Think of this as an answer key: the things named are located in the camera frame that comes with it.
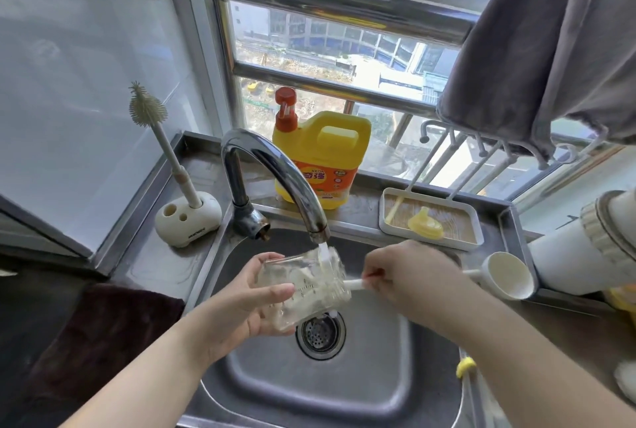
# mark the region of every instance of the chrome faucet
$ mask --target chrome faucet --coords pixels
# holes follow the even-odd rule
[[[234,203],[234,229],[251,239],[267,239],[270,223],[254,208],[243,183],[239,150],[249,153],[269,170],[300,210],[309,237],[315,243],[329,239],[329,226],[318,197],[298,167],[273,143],[259,134],[235,128],[223,136],[221,159]]]

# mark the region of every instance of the person's left hand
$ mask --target person's left hand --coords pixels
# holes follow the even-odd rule
[[[225,288],[182,320],[189,324],[188,331],[197,349],[202,350],[208,366],[253,336],[289,335],[294,332],[294,329],[284,333],[277,331],[261,317],[260,309],[289,299],[294,294],[294,285],[254,287],[263,262],[282,257],[276,252],[255,255]]]

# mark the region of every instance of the stainless steel sink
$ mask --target stainless steel sink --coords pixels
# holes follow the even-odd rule
[[[255,254],[314,248],[298,219],[264,210],[272,222],[265,243],[237,236],[224,220],[209,274],[200,277],[200,294],[187,308],[224,288]],[[401,240],[338,224],[330,225],[329,244],[353,278],[368,252]],[[450,428],[466,403],[467,384],[455,377],[459,360],[457,346],[412,324],[372,293],[356,291],[337,316],[309,320],[295,336],[250,339],[215,363],[182,423]]]

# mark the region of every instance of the dark red cloth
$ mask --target dark red cloth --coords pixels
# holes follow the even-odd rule
[[[84,403],[179,320],[167,295],[93,284],[31,370],[26,398]]]

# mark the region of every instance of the white round brush base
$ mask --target white round brush base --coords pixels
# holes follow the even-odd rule
[[[186,247],[221,225],[221,206],[207,192],[196,193],[203,205],[192,208],[185,197],[167,203],[155,215],[155,230],[161,240],[172,247]]]

